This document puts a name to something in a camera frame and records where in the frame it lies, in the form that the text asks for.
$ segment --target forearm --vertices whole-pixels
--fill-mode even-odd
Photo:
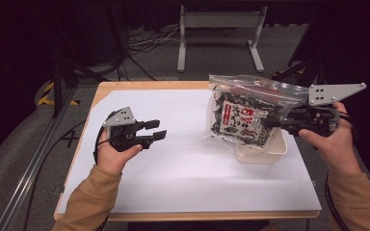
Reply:
[[[63,218],[53,230],[95,230],[116,204],[120,175],[94,166],[89,177],[71,194]]]
[[[370,180],[366,174],[330,172],[329,187],[332,203],[347,227],[352,231],[370,230]],[[331,220],[333,230],[340,230]]]

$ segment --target white plastic container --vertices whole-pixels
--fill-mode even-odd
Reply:
[[[274,128],[263,148],[245,144],[236,145],[236,159],[242,163],[273,164],[287,152],[280,128]]]

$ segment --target package label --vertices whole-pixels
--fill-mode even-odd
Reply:
[[[266,117],[267,114],[267,111],[224,101],[220,131],[231,136],[257,141],[263,128],[260,118]]]

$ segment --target plastic bag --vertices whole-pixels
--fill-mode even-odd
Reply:
[[[308,88],[249,75],[210,75],[209,88],[206,137],[261,151],[269,146],[272,129],[260,118],[284,119],[308,98]]]

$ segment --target hand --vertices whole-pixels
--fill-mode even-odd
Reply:
[[[333,107],[342,113],[347,113],[344,104],[335,103]],[[320,151],[323,161],[330,171],[336,173],[361,173],[353,147],[352,125],[344,120],[338,121],[337,129],[329,137],[322,137],[311,131],[302,129],[299,136]]]
[[[104,129],[100,137],[100,142],[106,140],[107,129]],[[141,150],[143,150],[143,148],[138,144],[123,152],[118,152],[108,141],[106,141],[98,146],[97,165],[114,175],[119,175],[122,173],[125,164]]]

